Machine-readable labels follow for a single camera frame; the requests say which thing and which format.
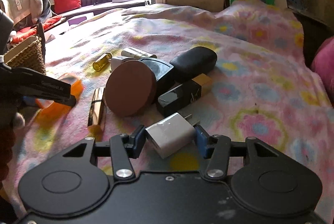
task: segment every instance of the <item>pink pillow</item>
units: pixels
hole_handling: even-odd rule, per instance
[[[334,37],[326,39],[320,46],[311,70],[320,76],[329,99],[334,103]]]

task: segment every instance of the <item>floral blanket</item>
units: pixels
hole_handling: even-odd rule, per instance
[[[29,169],[90,135],[87,118],[95,88],[104,86],[109,68],[97,73],[92,63],[106,51],[119,55],[127,46],[170,61],[195,46],[218,54],[209,73],[211,93],[182,112],[200,119],[206,131],[233,141],[256,136],[310,168],[323,183],[316,212],[331,223],[334,215],[334,110],[319,76],[304,65],[303,29],[292,13],[258,0],[237,1],[220,13],[189,6],[156,4],[111,10],[87,20],[46,45],[47,74],[70,72],[81,78],[84,90],[76,106],[62,116],[40,112],[18,132],[5,190],[18,216],[24,213],[17,193],[20,178]],[[144,115],[119,118],[106,111],[103,135],[131,133],[139,124],[162,119],[155,105]],[[162,160],[147,142],[136,170],[192,170],[205,161],[193,144]],[[242,166],[230,161],[229,173]],[[109,159],[99,167],[111,174]]]

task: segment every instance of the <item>beige sweater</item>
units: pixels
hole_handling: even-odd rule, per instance
[[[30,13],[33,23],[36,23],[43,11],[42,0],[1,0],[0,6],[6,15],[14,21],[14,25]]]

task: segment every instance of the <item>bed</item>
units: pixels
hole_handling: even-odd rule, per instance
[[[200,119],[210,134],[224,134],[233,141],[256,136],[313,170],[323,183],[316,212],[328,223],[334,215],[334,109],[319,76],[303,58],[303,28],[292,13],[260,1],[238,1],[220,13],[189,6],[156,4],[113,9],[84,21],[46,44],[47,74],[70,72],[82,80],[84,90],[76,106],[58,117],[39,113],[16,133],[18,142],[10,173],[3,182],[17,215],[24,207],[17,193],[25,172],[86,136],[87,118],[95,88],[104,86],[109,68],[95,72],[92,63],[106,51],[119,55],[127,46],[170,61],[195,46],[218,54],[208,75],[212,91],[181,110]],[[139,124],[162,119],[155,105],[141,116],[119,118],[106,110],[103,135],[130,133]],[[162,160],[147,143],[132,164],[139,170],[193,170],[205,165],[194,144]],[[242,166],[230,161],[229,173]],[[108,159],[99,167],[111,174]]]

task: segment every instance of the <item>screw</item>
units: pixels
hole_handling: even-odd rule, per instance
[[[220,169],[210,169],[206,174],[211,178],[218,178],[224,175],[224,172]]]
[[[120,178],[128,178],[132,175],[132,171],[129,169],[119,169],[116,171],[116,175]]]
[[[171,181],[173,181],[173,180],[175,180],[175,178],[174,178],[173,176],[167,176],[167,177],[166,177],[166,181],[171,182]]]

